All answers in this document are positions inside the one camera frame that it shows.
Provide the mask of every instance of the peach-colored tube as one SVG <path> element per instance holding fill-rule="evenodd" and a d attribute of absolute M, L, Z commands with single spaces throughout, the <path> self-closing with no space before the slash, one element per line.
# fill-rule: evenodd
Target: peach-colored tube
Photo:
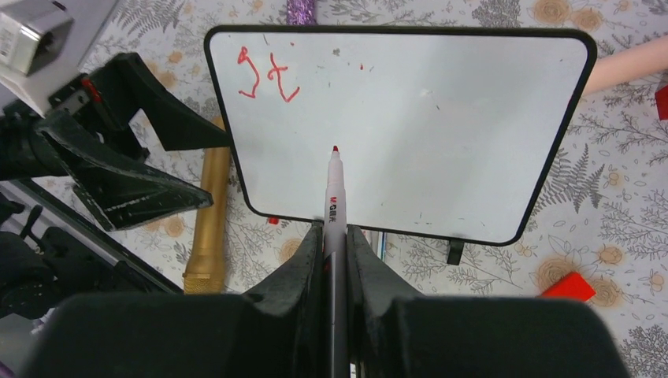
<path fill-rule="evenodd" d="M 668 69 L 668 35 L 596 62 L 583 95 Z"/>

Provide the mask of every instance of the table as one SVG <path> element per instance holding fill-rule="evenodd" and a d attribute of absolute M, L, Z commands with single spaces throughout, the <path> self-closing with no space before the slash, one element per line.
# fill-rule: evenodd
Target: table
<path fill-rule="evenodd" d="M 317 11 L 320 24 L 580 28 L 597 41 L 600 57 L 668 34 L 666 0 L 323 0 Z M 218 24 L 282 24 L 285 17 L 285 0 L 127 0 L 86 69 L 138 51 L 176 97 L 216 120 L 205 33 Z M 386 262 L 420 291 L 438 295 L 534 296 L 580 272 L 597 290 L 589 305 L 632 374 L 668 375 L 668 121 L 658 120 L 653 104 L 666 82 L 653 75 L 581 100 L 550 185 L 514 245 L 467 245 L 461 265 L 450 266 L 445 242 L 390 235 Z M 147 164 L 199 184 L 202 151 L 165 153 L 145 116 L 132 125 L 152 152 Z M 92 219 L 70 179 L 38 181 Z M 239 292 L 286 261 L 309 225 L 272 225 L 254 215 L 234 168 L 229 185 L 226 286 Z M 111 235 L 181 285 L 194 224 L 188 212 Z"/>

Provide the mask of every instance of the black whiteboard frame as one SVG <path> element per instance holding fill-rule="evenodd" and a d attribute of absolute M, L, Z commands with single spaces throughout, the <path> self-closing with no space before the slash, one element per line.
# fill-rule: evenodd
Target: black whiteboard frame
<path fill-rule="evenodd" d="M 562 118 L 562 123 L 559 125 L 559 129 L 556 133 L 555 140 L 552 143 L 550 152 L 547 155 L 543 169 L 540 172 L 536 186 L 533 188 L 533 193 L 529 199 L 529 203 L 526 207 L 524 216 L 522 217 L 520 224 L 518 226 L 518 231 L 515 236 L 501 243 L 488 242 L 485 240 L 474 240 L 474 239 L 460 239 L 453 238 L 443 235 L 431 235 L 424 234 L 420 232 L 405 232 L 402 230 L 395 229 L 386 229 L 386 228 L 375 228 L 361 224 L 357 225 L 360 228 L 369 229 L 379 232 L 391 232 L 395 234 L 404 234 L 419 236 L 425 238 L 434 238 L 434 239 L 443 239 L 443 240 L 452 240 L 459 241 L 464 243 L 473 243 L 481 244 L 486 246 L 508 246 L 510 244 L 516 243 L 524 232 L 526 225 L 529 222 L 531 216 L 531 211 L 538 200 L 540 190 L 545 184 L 547 179 L 547 174 L 550 172 L 550 167 L 552 162 L 555 159 L 559 146 L 561 145 L 564 136 L 566 135 L 566 129 L 570 123 L 573 114 L 575 113 L 575 108 L 582 96 L 582 91 L 585 89 L 585 84 L 589 78 L 589 75 L 592 73 L 594 64 L 596 63 L 596 58 L 598 50 L 596 49 L 596 42 L 594 39 L 587 33 L 576 30 L 576 29 L 551 29 L 551 28 L 517 28 L 517 29 L 501 29 L 501 28 L 436 28 L 436 27 L 396 27 L 396 26 L 339 26 L 339 25 L 315 25 L 315 26 L 292 26 L 292 25 L 219 25 L 206 33 L 204 38 L 204 54 L 206 55 L 206 63 L 209 66 L 209 72 L 211 74 L 211 80 L 213 81 L 213 88 L 216 91 L 216 97 L 218 100 L 218 105 L 221 108 L 221 116 L 225 123 L 227 133 L 230 135 L 232 145 L 230 146 L 230 151 L 232 152 L 232 158 L 234 159 L 234 164 L 236 166 L 237 174 L 239 175 L 239 184 L 243 192 L 243 199 L 246 202 L 246 205 L 253 213 L 261 217 L 277 217 L 280 219 L 287 219 L 290 221 L 302 221 L 302 222 L 312 222 L 314 219 L 299 218 L 299 217 L 286 217 L 282 214 L 267 214 L 257 211 L 251 204 L 251 200 L 248 198 L 248 191 L 246 189 L 246 183 L 243 180 L 243 170 L 241 168 L 241 163 L 239 161 L 239 155 L 236 152 L 234 146 L 234 134 L 232 126 L 229 123 L 227 111 L 225 109 L 225 103 L 223 102 L 223 97 L 221 94 L 220 86 L 218 85 L 218 78 L 216 75 L 215 67 L 213 66 L 213 59 L 211 57 L 210 41 L 214 35 L 218 33 L 229 33 L 229 32 L 252 32 L 252 33 L 312 33 L 312 34 L 399 34 L 399 35 L 462 35 L 462 36 L 501 36 L 501 37 L 533 37 L 533 38 L 562 38 L 562 39 L 577 39 L 584 44 L 587 48 L 587 61 L 584 64 L 582 73 L 580 74 L 580 79 L 577 81 L 577 85 L 573 91 L 573 96 L 571 97 L 568 106 L 566 107 L 566 112 Z"/>

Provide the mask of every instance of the red handwriting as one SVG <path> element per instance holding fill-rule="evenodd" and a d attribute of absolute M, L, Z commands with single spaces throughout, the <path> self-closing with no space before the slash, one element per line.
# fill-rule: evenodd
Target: red handwriting
<path fill-rule="evenodd" d="M 283 91 L 283 82 L 281 81 L 280 73 L 283 71 L 287 71 L 288 67 L 286 65 L 281 67 L 276 65 L 276 62 L 273 59 L 273 53 L 269 53 L 269 60 L 271 61 L 273 68 L 270 69 L 269 72 L 267 72 L 267 79 L 273 81 L 274 73 L 276 73 L 276 81 L 278 82 L 278 91 L 280 92 L 280 96 L 283 98 L 283 101 L 285 102 L 292 101 L 292 99 L 295 98 L 295 96 L 299 93 L 300 87 L 297 87 L 297 89 L 295 89 L 295 91 L 292 92 L 292 94 L 286 97 L 285 92 Z M 241 65 L 244 62 L 248 62 L 250 68 L 253 69 L 253 72 L 255 73 L 255 84 L 253 84 L 253 90 L 250 93 L 245 91 L 239 91 L 239 94 L 250 98 L 255 98 L 255 91 L 258 89 L 258 86 L 260 85 L 260 73 L 258 72 L 258 69 L 255 68 L 253 61 L 248 57 L 248 49 L 245 46 L 242 46 L 241 51 L 239 52 L 239 56 L 236 59 L 236 63 L 238 65 Z"/>
<path fill-rule="evenodd" d="M 250 98 L 255 98 L 255 90 L 257 90 L 258 85 L 260 85 L 260 72 L 258 72 L 253 61 L 248 57 L 248 49 L 245 46 L 241 46 L 241 52 L 239 52 L 239 57 L 236 59 L 236 64 L 241 65 L 245 61 L 248 62 L 253 69 L 253 72 L 255 72 L 255 84 L 253 84 L 253 90 L 250 93 L 244 91 L 239 91 L 239 93 Z"/>
<path fill-rule="evenodd" d="M 299 87 L 295 89 L 290 96 L 285 97 L 285 93 L 283 92 L 283 84 L 280 82 L 280 72 L 281 71 L 287 71 L 288 67 L 283 66 L 279 67 L 276 65 L 276 62 L 273 60 L 273 53 L 269 54 L 269 60 L 272 62 L 273 69 L 270 69 L 269 72 L 267 73 L 267 79 L 273 80 L 273 73 L 276 73 L 276 81 L 278 81 L 278 91 L 280 92 L 280 96 L 283 98 L 283 101 L 285 102 L 290 102 L 292 101 L 293 98 L 299 93 Z"/>

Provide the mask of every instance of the purple glitter tube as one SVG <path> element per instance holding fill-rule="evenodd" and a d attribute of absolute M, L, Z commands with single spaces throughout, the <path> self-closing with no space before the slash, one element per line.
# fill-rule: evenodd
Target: purple glitter tube
<path fill-rule="evenodd" d="M 288 0 L 288 25 L 315 24 L 315 0 Z"/>

